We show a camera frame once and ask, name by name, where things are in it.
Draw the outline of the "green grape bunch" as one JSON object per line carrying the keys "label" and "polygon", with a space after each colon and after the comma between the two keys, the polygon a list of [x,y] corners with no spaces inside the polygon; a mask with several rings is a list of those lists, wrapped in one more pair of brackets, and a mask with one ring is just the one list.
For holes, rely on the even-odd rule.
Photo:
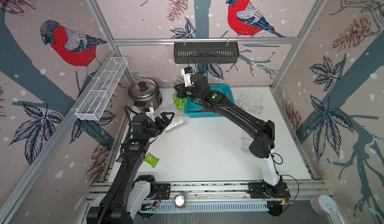
{"label": "green grape bunch", "polygon": [[178,98],[178,92],[175,91],[174,94],[172,94],[172,98],[174,100],[174,104],[179,112],[184,112],[185,107],[187,105],[188,99],[187,98]]}

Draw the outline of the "clear plastic clamshell container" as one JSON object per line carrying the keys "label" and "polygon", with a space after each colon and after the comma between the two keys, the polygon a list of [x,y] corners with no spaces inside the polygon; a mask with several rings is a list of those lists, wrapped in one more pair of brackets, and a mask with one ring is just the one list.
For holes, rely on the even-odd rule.
{"label": "clear plastic clamshell container", "polygon": [[161,113],[165,112],[173,112],[175,113],[172,122],[166,127],[165,132],[170,133],[172,131],[175,131],[178,128],[181,128],[185,126],[187,122],[186,115],[182,112],[180,112],[174,104],[164,106],[162,108],[158,108],[155,110],[154,115],[155,116],[160,116]]}

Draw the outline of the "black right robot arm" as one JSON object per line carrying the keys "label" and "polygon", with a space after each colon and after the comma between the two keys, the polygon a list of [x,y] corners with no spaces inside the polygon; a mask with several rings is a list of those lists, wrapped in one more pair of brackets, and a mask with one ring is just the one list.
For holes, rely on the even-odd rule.
{"label": "black right robot arm", "polygon": [[283,178],[278,174],[272,153],[275,148],[275,124],[258,119],[234,104],[219,91],[212,90],[203,74],[193,74],[184,84],[175,85],[177,97],[190,98],[198,105],[219,114],[243,129],[253,141],[250,152],[259,159],[263,172],[263,185],[268,196],[277,194],[283,187]]}

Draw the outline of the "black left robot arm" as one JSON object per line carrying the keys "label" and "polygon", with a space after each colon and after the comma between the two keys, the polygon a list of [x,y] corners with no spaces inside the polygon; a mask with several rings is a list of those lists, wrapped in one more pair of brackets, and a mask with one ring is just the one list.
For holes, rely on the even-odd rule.
{"label": "black left robot arm", "polygon": [[143,201],[156,194],[153,175],[137,176],[151,145],[150,140],[159,136],[172,122],[173,112],[162,112],[151,119],[146,114],[129,118],[129,131],[120,147],[122,163],[106,196],[87,214],[89,224],[132,224]]}

